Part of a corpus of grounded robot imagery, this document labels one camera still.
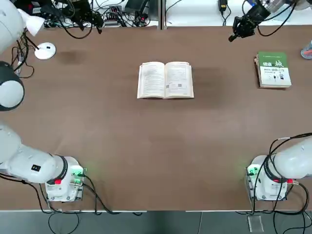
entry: book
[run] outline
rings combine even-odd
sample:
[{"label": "book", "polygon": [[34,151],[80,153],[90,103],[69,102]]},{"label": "book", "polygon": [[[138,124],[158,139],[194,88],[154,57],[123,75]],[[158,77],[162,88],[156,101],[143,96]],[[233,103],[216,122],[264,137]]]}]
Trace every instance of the book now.
[{"label": "book", "polygon": [[137,98],[194,98],[187,62],[146,62],[140,66]]},{"label": "book", "polygon": [[288,88],[292,85],[287,56],[283,52],[258,52],[254,63],[260,87]]}]

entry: book page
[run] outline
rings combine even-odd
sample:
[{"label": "book page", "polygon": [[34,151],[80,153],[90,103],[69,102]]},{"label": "book page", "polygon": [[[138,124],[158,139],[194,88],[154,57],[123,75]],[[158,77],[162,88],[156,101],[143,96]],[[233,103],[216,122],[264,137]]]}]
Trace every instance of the book page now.
[{"label": "book page", "polygon": [[166,64],[166,98],[193,98],[192,68],[187,62]]},{"label": "book page", "polygon": [[165,98],[165,65],[147,62],[140,66],[137,98]]}]

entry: tabletop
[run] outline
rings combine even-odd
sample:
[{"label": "tabletop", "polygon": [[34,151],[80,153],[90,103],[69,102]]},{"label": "tabletop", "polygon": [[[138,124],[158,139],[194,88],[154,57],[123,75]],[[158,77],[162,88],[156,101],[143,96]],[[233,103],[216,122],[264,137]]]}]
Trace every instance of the tabletop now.
[{"label": "tabletop", "polygon": [[[82,40],[44,30],[34,42],[52,42],[57,53],[50,60],[30,53],[35,73],[23,80],[24,102],[0,119],[24,144],[75,157],[110,209],[250,210],[245,167],[267,154],[274,139],[311,131],[312,66],[300,50],[312,26],[230,43],[231,30],[111,28]],[[258,51],[287,54],[291,88],[258,87]],[[10,61],[11,50],[0,59]],[[137,99],[139,66],[148,61],[189,62],[195,98]],[[28,72],[23,67],[22,75]],[[309,179],[302,182],[312,189]],[[29,186],[0,185],[0,210],[39,209]],[[302,206],[300,188],[294,192],[279,209]],[[94,197],[86,191],[82,202],[68,206],[94,209]],[[257,202],[258,209],[271,207]]]}]

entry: gray floor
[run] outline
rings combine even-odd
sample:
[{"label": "gray floor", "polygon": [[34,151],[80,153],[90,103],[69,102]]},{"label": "gray floor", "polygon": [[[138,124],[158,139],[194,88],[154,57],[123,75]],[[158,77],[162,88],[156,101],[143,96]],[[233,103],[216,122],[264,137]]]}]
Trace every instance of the gray floor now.
[{"label": "gray floor", "polygon": [[[42,213],[0,213],[1,233],[5,234],[50,234],[47,225],[48,214]],[[80,225],[73,234],[197,234],[200,213],[148,212],[137,217],[133,214],[118,215],[80,214]],[[56,234],[67,234],[77,223],[75,215],[56,214],[51,218],[51,227]],[[271,214],[262,215],[264,233],[274,234]],[[302,217],[277,215],[279,234],[289,227],[303,225]],[[201,234],[248,234],[247,217],[234,212],[204,212]],[[291,230],[286,234],[301,234]],[[312,227],[306,234],[312,234]]]}]

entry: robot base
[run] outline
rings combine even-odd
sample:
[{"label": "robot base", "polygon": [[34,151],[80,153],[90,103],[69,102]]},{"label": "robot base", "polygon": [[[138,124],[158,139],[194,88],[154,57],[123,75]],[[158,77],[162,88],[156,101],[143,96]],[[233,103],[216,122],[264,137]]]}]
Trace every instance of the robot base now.
[{"label": "robot base", "polygon": [[68,170],[60,184],[47,184],[45,189],[49,201],[69,202],[82,199],[85,169],[73,157],[65,157]]},{"label": "robot base", "polygon": [[[250,199],[254,197],[254,184],[258,175],[258,171],[266,158],[266,155],[257,156],[251,163],[251,165],[246,168],[246,183],[247,183],[247,191]],[[280,183],[274,182],[269,179],[262,167],[258,182],[255,190],[255,198],[257,200],[266,200],[266,201],[276,201],[277,195],[280,190]],[[284,200],[285,194],[287,191],[287,182],[282,184],[282,190],[278,197],[278,200]]]}]

